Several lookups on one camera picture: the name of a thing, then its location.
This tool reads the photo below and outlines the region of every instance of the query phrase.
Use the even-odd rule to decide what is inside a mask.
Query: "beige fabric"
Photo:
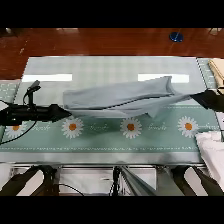
[[[208,62],[214,73],[218,87],[224,87],[224,59],[213,58]]]

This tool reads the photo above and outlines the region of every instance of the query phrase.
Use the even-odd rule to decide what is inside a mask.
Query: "daisy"
[[[126,135],[126,138],[130,139],[139,136],[141,134],[140,131],[142,130],[140,121],[134,118],[123,119],[120,127],[123,135]]]
[[[79,118],[66,119],[66,121],[63,122],[62,131],[64,132],[64,135],[66,135],[66,138],[70,137],[71,139],[79,136],[82,133],[83,126],[83,122]]]
[[[182,131],[182,135],[189,138],[192,138],[198,131],[198,124],[194,118],[186,116],[179,120],[177,127],[179,131]]]
[[[21,125],[17,126],[7,126],[5,129],[5,133],[8,136],[8,138],[16,138],[23,134],[23,132],[26,130],[26,123],[23,122]]]

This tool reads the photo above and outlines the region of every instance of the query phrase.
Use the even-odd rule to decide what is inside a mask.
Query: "blue round object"
[[[179,32],[173,32],[170,34],[170,40],[174,42],[182,42],[184,39],[183,35]]]

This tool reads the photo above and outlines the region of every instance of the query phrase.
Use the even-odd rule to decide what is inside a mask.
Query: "folded cloth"
[[[221,142],[221,132],[198,133],[195,137],[210,176],[224,191],[224,142]]]
[[[188,94],[176,92],[171,78],[166,76],[144,82],[65,91],[64,109],[74,116],[129,118],[148,113],[154,117],[162,107],[191,98]]]
[[[224,59],[213,58],[208,62],[209,67],[214,73],[218,87],[224,86]]]

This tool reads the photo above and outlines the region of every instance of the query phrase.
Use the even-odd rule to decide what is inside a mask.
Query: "table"
[[[142,74],[174,74],[174,88],[182,93],[206,89],[203,73],[195,57],[148,56],[65,56],[31,57],[24,71],[15,103],[22,103],[26,89],[36,78],[42,81],[34,94],[37,105],[63,105],[65,90],[84,89],[117,82],[137,81]],[[2,162],[63,164],[186,164],[201,163],[194,138],[178,130],[178,122],[190,119],[199,131],[219,130],[215,113],[205,110],[194,100],[163,108],[155,119],[147,115],[135,119],[142,124],[141,135],[125,138],[120,131],[122,119],[82,118],[82,134],[66,138],[63,122],[38,124],[22,138],[2,145]],[[32,125],[27,122],[25,128]]]

